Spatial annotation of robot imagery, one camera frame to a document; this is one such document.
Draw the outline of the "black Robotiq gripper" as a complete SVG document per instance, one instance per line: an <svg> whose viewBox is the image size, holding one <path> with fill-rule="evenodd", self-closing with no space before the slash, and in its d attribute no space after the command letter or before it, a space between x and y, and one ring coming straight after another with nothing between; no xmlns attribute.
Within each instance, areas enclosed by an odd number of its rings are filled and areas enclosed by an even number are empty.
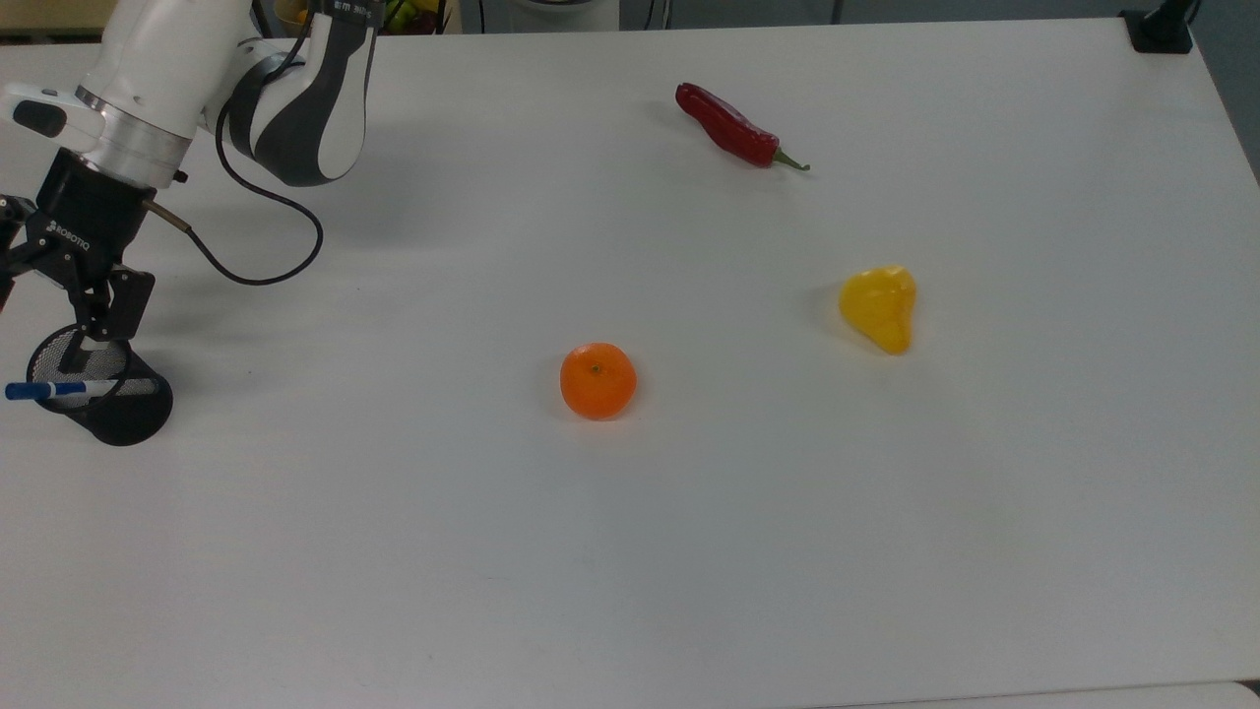
<svg viewBox="0 0 1260 709"><path fill-rule="evenodd" d="M59 372L86 372L100 351L130 359L155 278L121 262L152 196L152 188L89 167L68 149L58 150L35 201L1 196L1 310L15 280L32 269L66 288L76 324ZM28 242L18 246L24 228Z"/></svg>

